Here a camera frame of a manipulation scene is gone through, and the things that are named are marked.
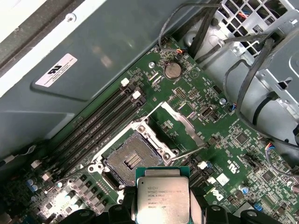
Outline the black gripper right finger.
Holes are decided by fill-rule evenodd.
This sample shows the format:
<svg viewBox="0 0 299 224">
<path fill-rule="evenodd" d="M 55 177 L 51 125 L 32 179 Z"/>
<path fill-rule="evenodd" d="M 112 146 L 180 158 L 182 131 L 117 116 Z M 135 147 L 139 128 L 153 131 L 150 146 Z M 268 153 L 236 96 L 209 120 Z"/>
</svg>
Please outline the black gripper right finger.
<svg viewBox="0 0 299 224">
<path fill-rule="evenodd" d="M 194 224 L 264 224 L 264 215 L 254 210 L 244 210 L 237 217 L 219 205 L 209 205 L 205 191 L 200 187 L 190 188 L 190 214 Z"/>
</svg>

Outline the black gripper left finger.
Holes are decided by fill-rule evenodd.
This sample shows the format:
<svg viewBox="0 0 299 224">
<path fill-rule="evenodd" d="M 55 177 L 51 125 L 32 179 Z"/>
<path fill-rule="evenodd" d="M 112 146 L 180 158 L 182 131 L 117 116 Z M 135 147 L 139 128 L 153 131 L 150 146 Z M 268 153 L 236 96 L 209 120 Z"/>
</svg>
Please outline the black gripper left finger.
<svg viewBox="0 0 299 224">
<path fill-rule="evenodd" d="M 90 209 L 80 209 L 66 217 L 67 224 L 136 224 L 135 202 L 137 187 L 126 187 L 121 204 L 114 205 L 100 215 Z"/>
</svg>

